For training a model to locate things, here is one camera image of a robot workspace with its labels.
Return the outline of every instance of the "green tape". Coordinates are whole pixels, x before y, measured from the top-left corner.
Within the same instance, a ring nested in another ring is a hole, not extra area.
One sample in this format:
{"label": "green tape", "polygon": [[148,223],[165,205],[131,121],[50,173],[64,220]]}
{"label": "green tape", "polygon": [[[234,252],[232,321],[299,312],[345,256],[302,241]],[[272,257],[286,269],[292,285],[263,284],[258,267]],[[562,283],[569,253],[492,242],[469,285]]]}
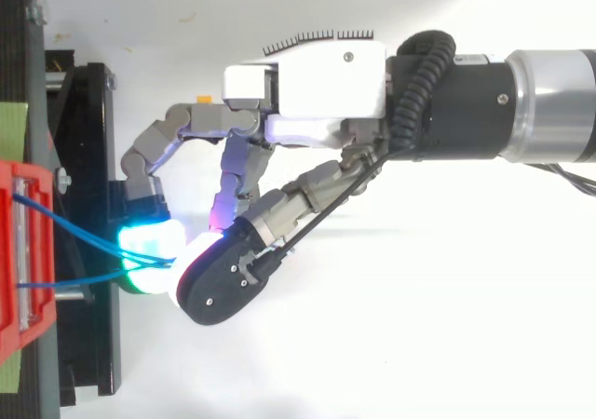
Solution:
{"label": "green tape", "polygon": [[0,160],[22,161],[28,110],[26,102],[0,102]]}
{"label": "green tape", "polygon": [[0,394],[17,394],[20,382],[20,349],[0,366]]}
{"label": "green tape", "polygon": [[[28,110],[26,102],[0,102],[0,160],[22,161]],[[20,354],[16,351],[0,366],[0,393],[19,392]]]}

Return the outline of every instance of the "blue wire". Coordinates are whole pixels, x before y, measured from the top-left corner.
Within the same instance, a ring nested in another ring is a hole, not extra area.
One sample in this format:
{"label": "blue wire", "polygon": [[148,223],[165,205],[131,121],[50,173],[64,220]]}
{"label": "blue wire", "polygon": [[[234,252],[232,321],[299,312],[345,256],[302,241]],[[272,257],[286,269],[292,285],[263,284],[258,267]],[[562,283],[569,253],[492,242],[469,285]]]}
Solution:
{"label": "blue wire", "polygon": [[129,261],[132,261],[139,265],[150,264],[154,267],[166,267],[167,264],[171,264],[175,260],[175,258],[159,258],[156,256],[149,256],[146,254],[137,253],[135,251],[123,250],[119,248],[116,244],[113,244],[112,242],[109,242],[101,237],[92,235],[90,232],[85,231],[84,229],[74,225],[73,223],[70,223],[66,219],[63,219],[62,217],[56,215],[46,207],[39,205],[38,203],[34,202],[28,197],[13,194],[13,200],[29,208],[41,212],[42,214],[51,218],[55,223],[68,230],[73,235],[87,242],[89,245],[96,247],[102,251],[105,251],[106,253],[109,253],[117,258],[128,259]]}
{"label": "blue wire", "polygon": [[108,273],[106,275],[100,275],[98,277],[81,277],[80,279],[70,279],[68,281],[58,282],[23,282],[17,284],[18,289],[54,289],[57,287],[71,287],[71,286],[84,286],[87,284],[96,284],[98,282],[105,282],[117,277],[123,277],[130,271],[141,270],[130,269],[130,270],[118,270],[116,272]]}

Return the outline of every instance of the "robotic hand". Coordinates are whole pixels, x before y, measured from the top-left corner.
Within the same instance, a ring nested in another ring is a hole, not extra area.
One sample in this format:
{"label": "robotic hand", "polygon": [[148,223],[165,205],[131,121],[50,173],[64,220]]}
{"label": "robotic hand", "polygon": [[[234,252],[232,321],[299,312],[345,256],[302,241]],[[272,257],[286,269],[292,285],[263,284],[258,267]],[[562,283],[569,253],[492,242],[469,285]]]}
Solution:
{"label": "robotic hand", "polygon": [[[199,324],[242,309],[288,250],[363,193],[387,160],[596,160],[594,51],[516,51],[494,61],[455,56],[448,34],[425,32],[387,59],[371,32],[324,32],[264,53],[225,70],[225,104],[174,105],[122,158],[130,209],[168,218],[153,172],[187,138],[227,139],[210,214],[223,237],[200,255],[189,246],[177,261],[177,300]],[[342,160],[260,197],[277,145],[342,149]],[[279,246],[310,214],[317,217]]]}

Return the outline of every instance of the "black metal bracket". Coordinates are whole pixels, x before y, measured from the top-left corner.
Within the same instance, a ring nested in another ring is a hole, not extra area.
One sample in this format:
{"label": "black metal bracket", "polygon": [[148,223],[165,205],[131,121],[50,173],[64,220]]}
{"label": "black metal bracket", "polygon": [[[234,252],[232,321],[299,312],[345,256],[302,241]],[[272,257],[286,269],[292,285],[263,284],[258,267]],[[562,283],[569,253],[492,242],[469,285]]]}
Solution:
{"label": "black metal bracket", "polygon": [[[111,74],[102,63],[74,65],[73,51],[47,51],[46,71],[62,71],[60,91],[47,93],[48,124],[60,166],[72,178],[55,211],[76,225],[115,242],[117,211]],[[55,229],[56,279],[105,274],[119,261]],[[61,406],[75,405],[75,388],[96,385],[100,396],[121,385],[118,287],[88,286],[85,299],[58,302]]]}

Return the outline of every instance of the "red plastic holder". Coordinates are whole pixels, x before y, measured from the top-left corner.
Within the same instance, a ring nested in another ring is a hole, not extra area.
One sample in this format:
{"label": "red plastic holder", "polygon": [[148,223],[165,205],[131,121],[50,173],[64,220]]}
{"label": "red plastic holder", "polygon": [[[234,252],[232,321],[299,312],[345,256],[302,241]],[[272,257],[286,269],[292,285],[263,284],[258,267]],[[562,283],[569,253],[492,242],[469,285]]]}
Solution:
{"label": "red plastic holder", "polygon": [[47,169],[0,161],[0,364],[56,321],[53,289],[18,289],[19,282],[54,281],[51,219],[13,202],[22,194],[52,210]]}

